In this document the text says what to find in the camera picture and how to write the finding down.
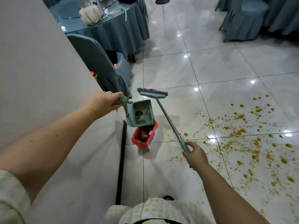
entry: dustpan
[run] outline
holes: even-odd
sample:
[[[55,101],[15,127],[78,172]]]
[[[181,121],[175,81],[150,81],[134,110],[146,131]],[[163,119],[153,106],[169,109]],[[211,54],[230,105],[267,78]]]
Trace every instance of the dustpan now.
[[[141,127],[155,124],[154,113],[150,100],[129,101],[132,96],[121,96],[120,100],[124,104],[126,121],[130,127]]]

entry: broom bristles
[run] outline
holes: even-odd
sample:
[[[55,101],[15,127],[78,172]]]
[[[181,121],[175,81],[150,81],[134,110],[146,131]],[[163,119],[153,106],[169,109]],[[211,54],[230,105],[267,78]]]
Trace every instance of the broom bristles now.
[[[154,90],[154,89],[144,89],[144,88],[138,88],[137,91],[140,92],[146,92],[146,93],[155,93],[155,94],[163,94],[165,96],[168,95],[168,92],[163,92],[159,90]]]

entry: shirt button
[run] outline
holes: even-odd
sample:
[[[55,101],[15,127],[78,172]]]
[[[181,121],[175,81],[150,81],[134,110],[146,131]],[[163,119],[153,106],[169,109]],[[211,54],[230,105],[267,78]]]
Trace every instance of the shirt button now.
[[[144,212],[142,215],[143,215],[144,218],[146,218],[146,217],[149,216],[149,213],[148,212]]]

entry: chair leg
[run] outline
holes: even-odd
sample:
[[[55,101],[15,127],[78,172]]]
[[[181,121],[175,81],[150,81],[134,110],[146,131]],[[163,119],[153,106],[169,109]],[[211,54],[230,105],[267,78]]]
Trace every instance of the chair leg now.
[[[131,56],[132,56],[133,63],[136,63],[136,59],[135,59],[134,54],[131,54]]]

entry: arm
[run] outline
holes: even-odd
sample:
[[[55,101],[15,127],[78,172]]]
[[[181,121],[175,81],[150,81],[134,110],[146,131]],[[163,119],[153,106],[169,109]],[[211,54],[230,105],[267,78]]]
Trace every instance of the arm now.
[[[80,109],[22,136],[0,153],[0,169],[17,177],[31,202],[63,163],[84,131],[113,105],[122,92],[98,92]]]
[[[186,145],[190,145],[193,150],[191,153],[183,152],[183,155],[190,168],[202,179],[217,224],[269,224],[210,166],[201,147],[193,142],[186,142]]]

